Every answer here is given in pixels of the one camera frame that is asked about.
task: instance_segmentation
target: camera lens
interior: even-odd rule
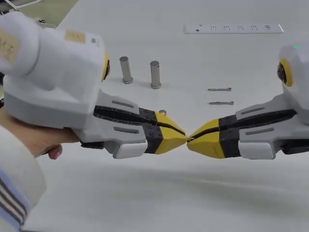
[[[106,66],[106,72],[105,72],[105,76],[104,76],[103,80],[105,80],[106,77],[108,76],[108,74],[110,73],[110,69],[111,69],[111,67],[110,67],[110,60],[108,60],[107,61],[107,66]]]
[[[285,74],[284,66],[281,63],[278,65],[277,75],[278,75],[279,79],[283,83],[286,84],[286,74]]]

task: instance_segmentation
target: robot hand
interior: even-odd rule
[[[309,43],[289,45],[279,53],[283,94],[271,101],[206,123],[190,136],[189,150],[223,159],[271,160],[309,151]]]
[[[42,29],[20,12],[0,17],[4,107],[29,124],[71,128],[83,147],[116,159],[162,154],[187,137],[168,117],[104,93],[108,54],[100,36]]]

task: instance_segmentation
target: metal pin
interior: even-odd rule
[[[122,82],[125,84],[131,84],[133,82],[133,77],[131,76],[129,58],[128,57],[120,57],[120,65],[122,71]]]
[[[209,88],[208,91],[231,91],[232,88]]]
[[[166,115],[166,110],[160,110],[159,113],[162,115]]]
[[[209,105],[234,105],[233,101],[211,101],[208,103]]]
[[[150,72],[151,72],[151,88],[158,89],[161,88],[160,82],[160,65],[159,62],[154,60],[150,62]]]

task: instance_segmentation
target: yellow fingertip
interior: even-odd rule
[[[172,127],[176,128],[179,131],[184,133],[184,131],[175,122],[170,120],[165,114],[161,114],[159,112],[155,112],[155,116],[156,116],[156,120],[158,122],[171,125]]]
[[[190,135],[189,137],[194,137],[195,135],[205,131],[205,130],[208,130],[208,129],[211,129],[211,128],[218,128],[219,129],[219,119],[214,119],[210,122],[207,122],[205,123],[201,128],[199,128],[197,131],[195,131],[192,135]]]
[[[159,145],[158,149],[156,150],[155,154],[163,154],[172,149],[175,149],[187,142],[187,137],[179,132],[166,128],[160,127],[163,140]]]
[[[187,143],[188,149],[204,156],[224,159],[224,153],[220,145],[220,132],[205,134]]]

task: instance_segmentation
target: person's hand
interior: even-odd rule
[[[61,144],[79,141],[79,138],[70,129],[29,125],[9,116],[4,107],[0,109],[0,125],[15,135],[34,157],[48,152],[48,156],[55,160],[62,153]]]

